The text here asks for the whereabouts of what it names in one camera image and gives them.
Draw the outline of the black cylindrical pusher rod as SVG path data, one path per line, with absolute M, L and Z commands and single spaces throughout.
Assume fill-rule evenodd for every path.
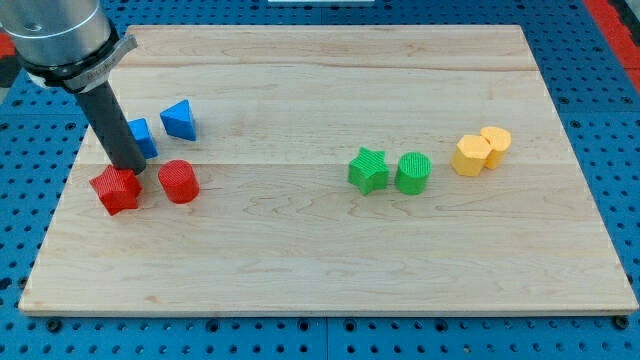
M 109 82 L 77 93 L 75 98 L 111 164 L 116 169 L 132 170 L 135 175 L 143 172 L 146 159 Z

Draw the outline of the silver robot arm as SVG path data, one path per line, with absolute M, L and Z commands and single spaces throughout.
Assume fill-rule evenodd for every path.
M 119 34 L 100 1 L 1 0 L 1 27 L 31 80 L 75 97 L 111 164 L 144 171 L 146 160 L 109 83 L 137 41 Z

